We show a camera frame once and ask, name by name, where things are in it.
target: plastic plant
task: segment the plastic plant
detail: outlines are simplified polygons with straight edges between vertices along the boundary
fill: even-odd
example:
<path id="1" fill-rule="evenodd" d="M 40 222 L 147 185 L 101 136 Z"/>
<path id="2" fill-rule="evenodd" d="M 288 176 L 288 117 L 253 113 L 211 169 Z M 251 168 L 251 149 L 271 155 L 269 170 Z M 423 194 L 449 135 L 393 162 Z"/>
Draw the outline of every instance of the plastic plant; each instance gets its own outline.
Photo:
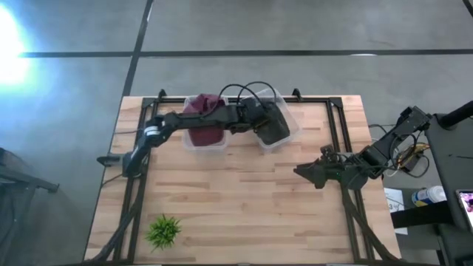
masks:
<path id="1" fill-rule="evenodd" d="M 153 251 L 157 248 L 164 250 L 165 248 L 170 248 L 174 244 L 176 235 L 180 231 L 179 220 L 174 217 L 167 218 L 163 214 L 156 218 L 156 222 L 149 225 L 146 240 L 154 246 Z"/>

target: maroon fabric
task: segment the maroon fabric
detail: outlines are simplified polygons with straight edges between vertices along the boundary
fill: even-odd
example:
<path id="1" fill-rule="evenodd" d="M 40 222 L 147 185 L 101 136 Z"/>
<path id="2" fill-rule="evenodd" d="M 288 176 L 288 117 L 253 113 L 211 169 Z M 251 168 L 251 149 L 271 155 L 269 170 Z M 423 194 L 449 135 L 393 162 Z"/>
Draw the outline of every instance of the maroon fabric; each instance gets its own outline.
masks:
<path id="1" fill-rule="evenodd" d="M 184 109 L 184 113 L 205 114 L 207 112 L 210 112 L 215 105 L 217 105 L 217 107 L 224 106 L 225 101 L 219 99 L 218 95 L 201 94 L 191 101 L 191 104 L 189 104 Z M 191 141 L 194 146 L 209 146 L 222 141 L 223 129 L 219 129 L 215 126 L 209 126 L 199 129 L 189 129 L 189 136 L 191 137 Z"/>

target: clear plastic container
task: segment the clear plastic container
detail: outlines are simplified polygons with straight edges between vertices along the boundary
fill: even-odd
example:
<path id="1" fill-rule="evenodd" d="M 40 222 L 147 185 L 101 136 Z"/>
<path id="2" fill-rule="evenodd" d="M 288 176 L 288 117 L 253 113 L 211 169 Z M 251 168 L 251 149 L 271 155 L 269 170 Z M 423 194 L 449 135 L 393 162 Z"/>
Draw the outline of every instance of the clear plastic container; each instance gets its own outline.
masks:
<path id="1" fill-rule="evenodd" d="M 262 147 L 264 152 L 272 152 L 274 149 L 279 148 L 280 146 L 283 146 L 286 143 L 289 143 L 292 141 L 298 134 L 301 134 L 302 132 L 302 127 L 299 125 L 298 121 L 295 119 L 294 116 L 289 111 L 289 108 L 287 107 L 286 101 L 284 98 L 279 94 L 277 89 L 274 89 L 276 91 L 276 105 L 279 107 L 279 110 L 281 110 L 282 115 L 284 116 L 284 119 L 286 120 L 287 127 L 289 128 L 289 136 L 283 138 L 282 140 L 276 141 L 273 144 L 266 145 L 256 134 L 255 137 L 258 139 L 259 145 Z M 260 98 L 262 101 L 272 101 L 274 102 L 274 93 L 273 90 L 270 88 L 263 89 L 260 92 L 257 92 L 258 98 Z"/>
<path id="2" fill-rule="evenodd" d="M 184 109 L 191 104 L 191 101 L 195 99 L 197 96 L 188 96 L 184 100 Z M 228 105 L 228 98 L 224 95 L 221 98 L 225 101 L 225 105 Z M 231 133 L 228 130 L 223 132 L 223 138 L 218 143 L 214 143 L 209 146 L 194 146 L 191 140 L 191 136 L 189 135 L 189 130 L 185 129 L 183 133 L 183 145 L 184 148 L 188 151 L 223 151 L 228 146 L 228 140 L 230 139 Z"/>

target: concrete floor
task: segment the concrete floor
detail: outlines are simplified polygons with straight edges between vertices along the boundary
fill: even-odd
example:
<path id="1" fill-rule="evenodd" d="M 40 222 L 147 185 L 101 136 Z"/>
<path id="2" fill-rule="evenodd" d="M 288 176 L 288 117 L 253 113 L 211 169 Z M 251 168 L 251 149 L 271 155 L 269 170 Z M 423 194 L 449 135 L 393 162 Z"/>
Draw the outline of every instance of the concrete floor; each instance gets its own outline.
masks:
<path id="1" fill-rule="evenodd" d="M 0 146 L 61 184 L 35 196 L 9 265 L 82 259 L 103 174 L 95 158 L 109 148 L 130 58 L 8 52 L 16 39 L 25 52 L 132 51 L 145 3 L 0 1 L 0 72 L 8 72 L 0 74 Z M 472 49 L 472 28 L 461 0 L 155 0 L 143 50 Z M 285 94 L 362 95 L 369 123 L 391 124 L 408 105 L 447 112 L 471 100 L 472 69 L 473 55 L 142 58 L 131 95 L 262 80 Z M 397 174 L 385 186 L 438 182 L 432 166 L 421 179 Z M 401 248 L 411 260 L 434 256 Z"/>

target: wooden table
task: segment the wooden table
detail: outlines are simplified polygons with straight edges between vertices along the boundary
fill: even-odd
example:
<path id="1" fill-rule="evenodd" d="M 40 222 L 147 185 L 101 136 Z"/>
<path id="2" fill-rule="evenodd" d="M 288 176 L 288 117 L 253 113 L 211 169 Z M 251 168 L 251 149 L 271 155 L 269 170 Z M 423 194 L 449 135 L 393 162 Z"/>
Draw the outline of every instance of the wooden table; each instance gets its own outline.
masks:
<path id="1" fill-rule="evenodd" d="M 361 97 L 341 97 L 353 150 L 360 151 L 371 143 Z M 115 132 L 137 128 L 141 101 L 142 97 L 123 99 Z M 326 107 L 320 103 L 289 107 L 303 132 L 272 154 L 264 154 L 250 132 L 233 135 L 222 153 L 186 151 L 182 131 L 152 150 L 135 263 L 353 262 L 338 183 L 329 181 L 316 190 L 293 173 L 296 164 L 314 161 L 321 146 L 332 143 Z M 182 109 L 181 103 L 169 103 L 160 104 L 159 111 Z M 115 134 L 111 152 L 131 151 L 134 140 L 135 134 Z M 104 180 L 120 172 L 120 167 L 108 168 Z M 125 185 L 126 179 L 120 178 L 101 189 L 86 259 L 98 253 L 118 226 Z M 370 180 L 362 193 L 370 227 L 399 257 L 381 180 Z M 145 235 L 161 214 L 180 219 L 182 232 L 174 247 L 152 252 Z M 363 249 L 360 232 L 357 228 Z"/>

